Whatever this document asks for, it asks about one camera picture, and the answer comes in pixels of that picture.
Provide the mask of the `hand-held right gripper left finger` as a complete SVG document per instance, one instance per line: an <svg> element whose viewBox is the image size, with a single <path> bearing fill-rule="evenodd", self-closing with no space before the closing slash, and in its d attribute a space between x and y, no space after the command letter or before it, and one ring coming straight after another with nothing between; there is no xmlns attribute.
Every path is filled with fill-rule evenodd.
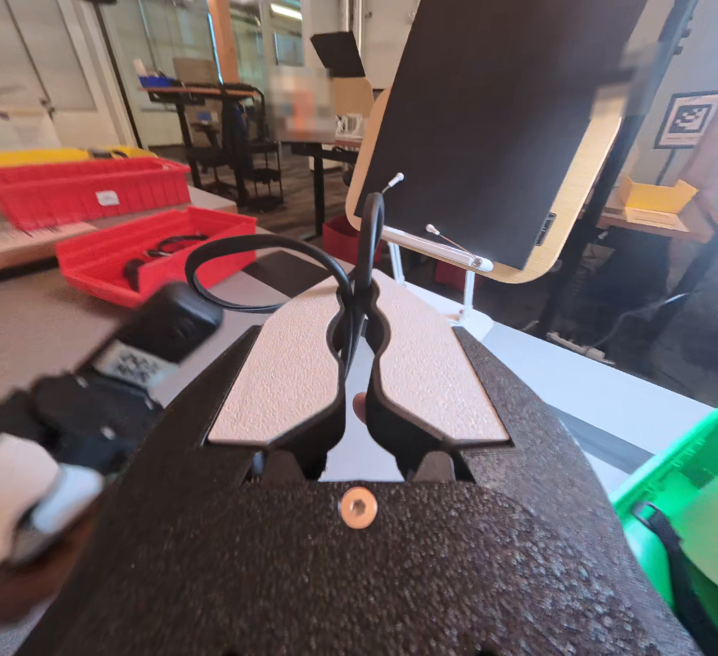
<svg viewBox="0 0 718 656"><path fill-rule="evenodd" d="M212 445L287 451L316 479L345 430L345 369L332 342L344 308L328 277L261 327L209 430Z"/></svg>

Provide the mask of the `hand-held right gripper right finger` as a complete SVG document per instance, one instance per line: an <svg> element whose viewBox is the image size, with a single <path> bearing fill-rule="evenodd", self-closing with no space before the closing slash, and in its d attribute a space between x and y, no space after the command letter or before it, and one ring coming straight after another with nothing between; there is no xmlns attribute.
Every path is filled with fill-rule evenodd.
<svg viewBox="0 0 718 656"><path fill-rule="evenodd" d="M378 270L365 289L372 350L365 424L406 481L421 471L475 482L463 451L506 447L510 435L455 327L434 306Z"/></svg>

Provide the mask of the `red open-front bin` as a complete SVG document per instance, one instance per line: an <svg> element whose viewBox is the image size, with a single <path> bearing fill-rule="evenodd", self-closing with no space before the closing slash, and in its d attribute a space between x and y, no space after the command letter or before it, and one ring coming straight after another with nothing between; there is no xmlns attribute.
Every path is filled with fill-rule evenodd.
<svg viewBox="0 0 718 656"><path fill-rule="evenodd" d="M221 238L256 233L254 217L189 207L63 241L59 269L68 284L100 300L138 308L169 283L185 283L187 257Z"/></svg>

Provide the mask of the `green plastic bin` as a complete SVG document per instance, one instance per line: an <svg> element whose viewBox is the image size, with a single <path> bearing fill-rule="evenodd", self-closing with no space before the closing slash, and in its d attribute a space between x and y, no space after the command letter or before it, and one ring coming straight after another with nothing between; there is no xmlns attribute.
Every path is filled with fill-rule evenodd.
<svg viewBox="0 0 718 656"><path fill-rule="evenodd" d="M717 654L717 412L650 458L611 496L663 544L673 614L704 655Z"/></svg>

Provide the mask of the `person's left hand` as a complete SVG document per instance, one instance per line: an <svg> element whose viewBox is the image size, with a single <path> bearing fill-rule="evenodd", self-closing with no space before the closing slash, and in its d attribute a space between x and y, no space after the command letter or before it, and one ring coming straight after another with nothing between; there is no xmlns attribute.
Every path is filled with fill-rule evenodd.
<svg viewBox="0 0 718 656"><path fill-rule="evenodd" d="M62 589L95 531L101 506L98 500L86 508L59 541L34 561L1 565L2 628L19 623Z"/></svg>

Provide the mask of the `red bag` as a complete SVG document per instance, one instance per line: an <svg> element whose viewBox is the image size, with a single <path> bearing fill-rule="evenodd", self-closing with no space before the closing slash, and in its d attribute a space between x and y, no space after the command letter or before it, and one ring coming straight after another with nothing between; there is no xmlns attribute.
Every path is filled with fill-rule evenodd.
<svg viewBox="0 0 718 656"><path fill-rule="evenodd" d="M444 287L464 292L466 270L461 267L437 261L435 264L434 281Z"/></svg>

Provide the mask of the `dark red storage bin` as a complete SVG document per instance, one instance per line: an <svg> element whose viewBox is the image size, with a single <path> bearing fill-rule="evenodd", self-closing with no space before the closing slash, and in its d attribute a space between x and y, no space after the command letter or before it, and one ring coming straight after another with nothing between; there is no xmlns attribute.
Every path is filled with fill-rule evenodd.
<svg viewBox="0 0 718 656"><path fill-rule="evenodd" d="M331 218L322 226L322 247L337 260L356 265L360 232L355 229L346 214Z"/></svg>

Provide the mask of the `grey side table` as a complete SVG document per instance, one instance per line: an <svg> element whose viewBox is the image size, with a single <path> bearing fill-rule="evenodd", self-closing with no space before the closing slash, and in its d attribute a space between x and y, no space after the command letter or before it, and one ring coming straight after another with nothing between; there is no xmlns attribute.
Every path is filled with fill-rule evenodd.
<svg viewBox="0 0 718 656"><path fill-rule="evenodd" d="M156 213L163 213L171 210L185 211L190 206L225 213L238 213L238 209L235 202L227 198L220 197L209 192L205 192L195 187L189 187L188 191L190 194L190 202L188 204L174 205L166 208L157 208L142 213L112 216L95 221L81 222L89 223L93 225L96 230L98 230L122 224L130 220L151 216ZM1 270L4 271L6 269L20 268L29 265L35 265L41 262L46 262L47 260L53 260L55 258L56 246L60 242L61 241L56 244L31 244L25 247L21 246L11 247L9 249L1 249Z"/></svg>

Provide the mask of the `red bin with white label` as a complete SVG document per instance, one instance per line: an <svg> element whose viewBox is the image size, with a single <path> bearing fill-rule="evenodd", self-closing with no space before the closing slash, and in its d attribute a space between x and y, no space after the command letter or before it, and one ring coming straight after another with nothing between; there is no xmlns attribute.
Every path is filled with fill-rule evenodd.
<svg viewBox="0 0 718 656"><path fill-rule="evenodd" d="M187 165L156 157L1 169L1 214L33 231L190 203Z"/></svg>

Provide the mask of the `wooden top office desk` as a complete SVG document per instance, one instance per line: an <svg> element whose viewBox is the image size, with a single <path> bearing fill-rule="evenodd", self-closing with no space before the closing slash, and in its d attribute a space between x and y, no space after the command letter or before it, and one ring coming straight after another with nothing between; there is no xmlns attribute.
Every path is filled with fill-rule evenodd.
<svg viewBox="0 0 718 656"><path fill-rule="evenodd" d="M187 159L187 164L190 167L193 186L197 189L203 188L200 177L202 158L207 158L209 160L209 166L213 170L216 170L217 167L223 166L220 157L226 157L227 166L232 169L235 176L233 191L236 193L236 203L239 208L245 206L248 199L248 192L244 182L239 176L237 161L229 157L227 148L219 146L217 133L213 129L205 130L211 146L209 148L195 147L185 109L187 106L204 106L208 99L220 101L222 106L231 104L237 106L240 101L251 97L253 92L261 90L245 83L222 83L217 85L198 83L185 84L175 78L172 78L172 80L172 87L159 88L156 90L148 90L141 87L141 90L148 93L149 99L153 103L173 104L175 106L182 133L184 157Z"/></svg>
<svg viewBox="0 0 718 656"><path fill-rule="evenodd" d="M355 165L362 141L362 137L338 137L326 149L320 141L282 140L282 144L290 146L293 155L313 160L314 234L310 239L320 238L325 224L324 161Z"/></svg>

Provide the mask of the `wooden side desk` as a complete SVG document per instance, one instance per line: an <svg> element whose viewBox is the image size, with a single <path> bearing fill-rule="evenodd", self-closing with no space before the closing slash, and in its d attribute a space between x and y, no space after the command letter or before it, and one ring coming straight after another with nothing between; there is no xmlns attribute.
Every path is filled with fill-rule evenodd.
<svg viewBox="0 0 718 656"><path fill-rule="evenodd" d="M700 244L706 243L713 235L713 229L706 226L700 211L691 208L690 205L678 218L684 224L684 227L686 227L685 231L667 228L665 226L633 223L627 221L622 213L609 210L602 212L597 223L597 228L606 230L610 227L615 227L665 238L675 238L679 241L694 241Z"/></svg>

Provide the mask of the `yellow plastic bin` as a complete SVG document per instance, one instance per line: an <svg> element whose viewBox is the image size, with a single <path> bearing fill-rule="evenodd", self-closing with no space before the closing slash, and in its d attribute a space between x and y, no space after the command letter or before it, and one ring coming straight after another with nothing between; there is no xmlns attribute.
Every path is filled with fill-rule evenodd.
<svg viewBox="0 0 718 656"><path fill-rule="evenodd" d="M149 150L129 146L42 148L1 151L1 168L87 162L95 159L156 158Z"/></svg>

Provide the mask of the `black board with wooden rim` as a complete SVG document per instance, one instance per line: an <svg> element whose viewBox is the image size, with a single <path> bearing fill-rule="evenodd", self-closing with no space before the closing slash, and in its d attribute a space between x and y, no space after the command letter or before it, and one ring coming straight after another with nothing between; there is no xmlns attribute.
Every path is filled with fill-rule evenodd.
<svg viewBox="0 0 718 656"><path fill-rule="evenodd" d="M420 0L365 129L351 225L386 188L386 241L501 283L546 274L624 120L648 1Z"/></svg>

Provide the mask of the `yellow cardboard box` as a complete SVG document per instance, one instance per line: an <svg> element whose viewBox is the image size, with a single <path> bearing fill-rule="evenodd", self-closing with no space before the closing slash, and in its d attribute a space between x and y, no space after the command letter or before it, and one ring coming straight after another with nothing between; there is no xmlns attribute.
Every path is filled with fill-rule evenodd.
<svg viewBox="0 0 718 656"><path fill-rule="evenodd" d="M698 189L684 180L672 186L643 184L624 177L618 187L618 199L626 219L661 213L677 216L689 204Z"/></svg>

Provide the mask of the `beige board panel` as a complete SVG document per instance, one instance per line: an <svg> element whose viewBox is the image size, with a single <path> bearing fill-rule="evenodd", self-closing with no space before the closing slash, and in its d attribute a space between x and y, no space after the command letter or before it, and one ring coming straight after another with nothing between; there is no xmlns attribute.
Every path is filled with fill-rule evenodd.
<svg viewBox="0 0 718 656"><path fill-rule="evenodd" d="M368 118L374 105L372 85L367 77L334 77L332 94L335 115Z"/></svg>

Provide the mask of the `black flag panel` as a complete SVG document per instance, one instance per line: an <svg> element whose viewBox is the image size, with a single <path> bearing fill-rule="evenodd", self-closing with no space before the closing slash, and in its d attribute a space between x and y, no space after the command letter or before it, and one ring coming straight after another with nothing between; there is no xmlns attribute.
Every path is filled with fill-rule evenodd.
<svg viewBox="0 0 718 656"><path fill-rule="evenodd" d="M365 77L353 31L313 34L310 42L323 67L334 78Z"/></svg>

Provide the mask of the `black floor lamp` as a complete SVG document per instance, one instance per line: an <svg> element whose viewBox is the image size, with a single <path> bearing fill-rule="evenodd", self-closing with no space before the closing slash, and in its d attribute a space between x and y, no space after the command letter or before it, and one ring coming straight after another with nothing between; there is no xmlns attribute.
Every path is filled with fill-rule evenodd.
<svg viewBox="0 0 718 656"><path fill-rule="evenodd" d="M121 96L121 101L122 101L122 104L123 104L123 107L124 107L124 110L126 113L126 117L128 119L128 122L129 122L129 125L131 128L132 135L134 136L134 140L136 142L137 147L142 148L143 144L141 141L141 135L139 133L138 126L134 119L134 114L132 112L130 100L127 95L124 83L123 83L123 79L121 76L121 70L119 68L119 63L116 58L115 52L113 50L112 40L110 38L109 31L107 28L107 23L105 21L105 17L103 14L104 7L107 7L107 6L114 7L118 4L118 0L81 0L81 1L91 5L94 10L95 18L98 23L98 28L100 30L100 33L101 33L101 36L103 39L105 51L107 53L107 56L108 56L108 59L109 59L109 62L110 62L110 65L111 65L111 68L113 71L113 76L114 76L119 94Z"/></svg>

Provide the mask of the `framed poster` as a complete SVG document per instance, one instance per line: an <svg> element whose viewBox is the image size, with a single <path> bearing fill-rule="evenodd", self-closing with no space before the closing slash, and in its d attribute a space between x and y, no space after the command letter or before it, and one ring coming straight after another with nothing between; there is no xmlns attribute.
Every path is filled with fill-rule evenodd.
<svg viewBox="0 0 718 656"><path fill-rule="evenodd" d="M654 149L693 149L717 113L717 91L677 93L670 97Z"/></svg>

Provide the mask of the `wooden post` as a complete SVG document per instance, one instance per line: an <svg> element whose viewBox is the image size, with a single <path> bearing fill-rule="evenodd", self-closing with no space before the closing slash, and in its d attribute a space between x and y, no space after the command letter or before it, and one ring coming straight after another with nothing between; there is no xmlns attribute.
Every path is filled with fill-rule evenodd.
<svg viewBox="0 0 718 656"><path fill-rule="evenodd" d="M218 74L223 83L239 83L240 74L229 0L207 1L211 15Z"/></svg>

